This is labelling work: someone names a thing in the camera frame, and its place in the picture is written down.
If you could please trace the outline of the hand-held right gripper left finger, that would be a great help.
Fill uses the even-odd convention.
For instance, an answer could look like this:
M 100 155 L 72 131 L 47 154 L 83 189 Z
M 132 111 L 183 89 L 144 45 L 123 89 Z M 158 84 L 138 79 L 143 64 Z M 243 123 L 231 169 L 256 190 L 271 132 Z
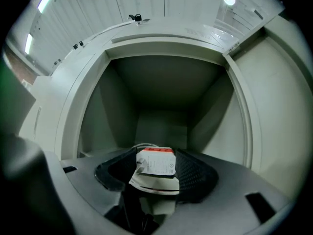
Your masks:
M 99 164 L 94 170 L 96 180 L 107 190 L 123 192 L 136 170 L 137 148 Z

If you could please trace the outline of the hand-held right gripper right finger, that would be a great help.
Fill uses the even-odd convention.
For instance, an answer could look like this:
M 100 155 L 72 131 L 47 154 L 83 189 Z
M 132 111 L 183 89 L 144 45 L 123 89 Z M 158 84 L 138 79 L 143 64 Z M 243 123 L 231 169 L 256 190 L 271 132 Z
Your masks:
M 177 203 L 200 203 L 215 188 L 219 176 L 205 162 L 181 149 L 175 150 L 175 176 L 179 181 Z

